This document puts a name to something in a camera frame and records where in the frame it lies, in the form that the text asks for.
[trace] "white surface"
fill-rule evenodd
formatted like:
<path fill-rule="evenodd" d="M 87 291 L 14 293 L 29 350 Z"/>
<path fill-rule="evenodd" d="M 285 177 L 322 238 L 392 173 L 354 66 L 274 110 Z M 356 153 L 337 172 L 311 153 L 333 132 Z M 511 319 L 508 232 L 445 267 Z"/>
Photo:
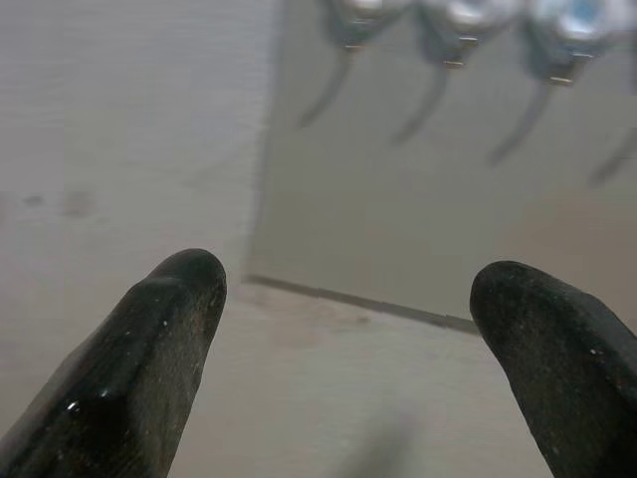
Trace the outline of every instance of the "white surface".
<path fill-rule="evenodd" d="M 477 337 L 238 286 L 275 15 L 0 4 L 0 433 L 135 281 L 204 247 L 231 292 L 172 477 L 358 478 L 343 468 L 405 409 L 420 425 L 389 476 L 548 477 Z"/>
<path fill-rule="evenodd" d="M 637 328 L 637 167 L 634 147 L 622 146 L 637 118 L 628 42 L 572 88 L 549 87 L 514 24 L 445 74 L 406 12 L 302 124 L 338 56 L 319 4 L 288 5 L 252 273 L 470 319 L 476 274 L 516 260 Z"/>

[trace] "gray panel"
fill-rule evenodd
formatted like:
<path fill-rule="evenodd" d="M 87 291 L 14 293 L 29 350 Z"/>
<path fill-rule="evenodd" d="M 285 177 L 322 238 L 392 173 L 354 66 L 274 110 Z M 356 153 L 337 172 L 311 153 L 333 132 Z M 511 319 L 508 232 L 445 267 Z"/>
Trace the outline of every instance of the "gray panel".
<path fill-rule="evenodd" d="M 573 87 L 547 87 L 515 25 L 445 83 L 410 10 L 304 122 L 342 55 L 327 13 L 287 2 L 250 272 L 468 318 L 475 274 L 514 259 L 637 323 L 637 160 L 622 150 L 637 124 L 630 45 Z M 534 127 L 494 161 L 541 101 Z M 600 174 L 613 155 L 621 167 Z"/>

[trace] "floor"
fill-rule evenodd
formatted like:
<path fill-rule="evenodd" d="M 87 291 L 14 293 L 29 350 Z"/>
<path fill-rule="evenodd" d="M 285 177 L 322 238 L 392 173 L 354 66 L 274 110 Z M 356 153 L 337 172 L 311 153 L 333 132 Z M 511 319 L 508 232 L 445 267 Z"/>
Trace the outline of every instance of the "floor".
<path fill-rule="evenodd" d="M 476 335 L 241 282 L 278 6 L 2 2 L 0 433 L 128 287 L 203 247 L 230 297 L 171 477 L 549 476 Z"/>

